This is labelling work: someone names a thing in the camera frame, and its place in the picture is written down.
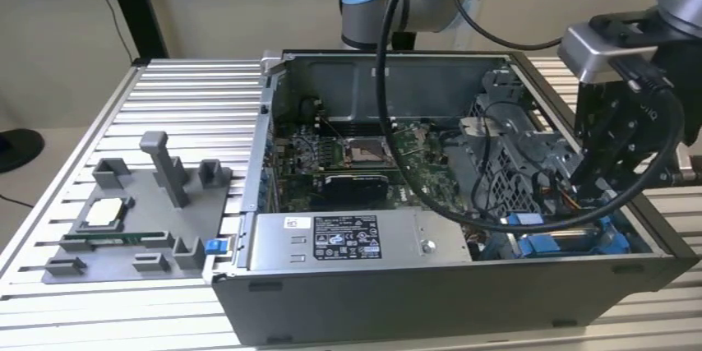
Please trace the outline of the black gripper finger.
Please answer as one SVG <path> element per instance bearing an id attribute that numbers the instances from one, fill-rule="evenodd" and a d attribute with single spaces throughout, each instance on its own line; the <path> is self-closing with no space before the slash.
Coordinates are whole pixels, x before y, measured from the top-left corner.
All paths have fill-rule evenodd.
<path id="1" fill-rule="evenodd" d="M 582 140 L 582 160 L 570 176 L 577 198 L 600 198 L 612 188 L 613 145 L 617 132 L 614 120 L 582 121 L 577 135 Z"/>
<path id="2" fill-rule="evenodd" d="M 612 137 L 601 137 L 592 141 L 590 200 L 600 200 L 606 190 L 613 190 L 616 193 L 625 192 L 639 182 L 636 168 L 655 151 L 632 149 L 630 145 L 632 143 L 622 143 Z"/>

